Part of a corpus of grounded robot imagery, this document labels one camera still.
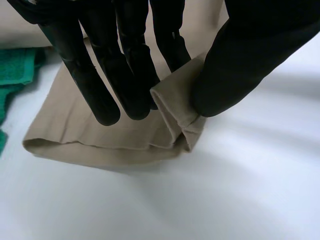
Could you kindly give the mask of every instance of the green cloth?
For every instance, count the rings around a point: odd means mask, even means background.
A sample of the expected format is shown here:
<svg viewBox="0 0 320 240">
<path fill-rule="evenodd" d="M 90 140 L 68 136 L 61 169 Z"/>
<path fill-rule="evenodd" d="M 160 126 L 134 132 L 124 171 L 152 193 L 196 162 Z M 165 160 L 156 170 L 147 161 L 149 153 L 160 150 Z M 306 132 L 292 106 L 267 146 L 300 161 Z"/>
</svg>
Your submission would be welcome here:
<svg viewBox="0 0 320 240">
<path fill-rule="evenodd" d="M 0 124 L 6 117 L 8 96 L 17 93 L 34 79 L 35 68 L 44 62 L 41 48 L 0 49 Z M 6 134 L 0 130 L 0 154 Z"/>
</svg>

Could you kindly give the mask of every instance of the folded fabric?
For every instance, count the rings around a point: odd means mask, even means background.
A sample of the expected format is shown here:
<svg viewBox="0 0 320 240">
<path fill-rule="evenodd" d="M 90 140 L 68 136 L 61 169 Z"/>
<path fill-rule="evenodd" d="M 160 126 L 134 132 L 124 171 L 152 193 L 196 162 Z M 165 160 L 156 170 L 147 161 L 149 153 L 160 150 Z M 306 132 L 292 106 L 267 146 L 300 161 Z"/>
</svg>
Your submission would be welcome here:
<svg viewBox="0 0 320 240">
<path fill-rule="evenodd" d="M 189 105 L 191 83 L 203 63 L 204 56 L 193 59 L 151 90 L 159 110 L 134 121 L 121 109 L 112 126 L 96 121 L 63 65 L 23 145 L 40 157 L 96 168 L 146 164 L 190 152 L 205 124 Z M 100 68 L 98 72 L 111 90 Z"/>
<path fill-rule="evenodd" d="M 0 50 L 0 124 L 6 117 L 8 96 L 33 81 L 35 68 L 40 66 L 43 60 L 42 49 Z M 0 153 L 5 143 L 6 135 L 0 131 Z"/>
</svg>

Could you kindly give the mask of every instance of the white background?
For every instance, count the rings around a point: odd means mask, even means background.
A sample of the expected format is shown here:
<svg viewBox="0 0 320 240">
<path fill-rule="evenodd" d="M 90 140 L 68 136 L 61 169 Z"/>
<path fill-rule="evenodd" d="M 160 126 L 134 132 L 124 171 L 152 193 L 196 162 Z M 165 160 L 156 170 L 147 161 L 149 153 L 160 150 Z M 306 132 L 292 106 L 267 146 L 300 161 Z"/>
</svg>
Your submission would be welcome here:
<svg viewBox="0 0 320 240">
<path fill-rule="evenodd" d="M 23 149 L 60 64 L 50 53 L 2 126 L 1 240 L 320 239 L 320 35 L 209 119 L 193 153 L 146 167 Z"/>
</svg>

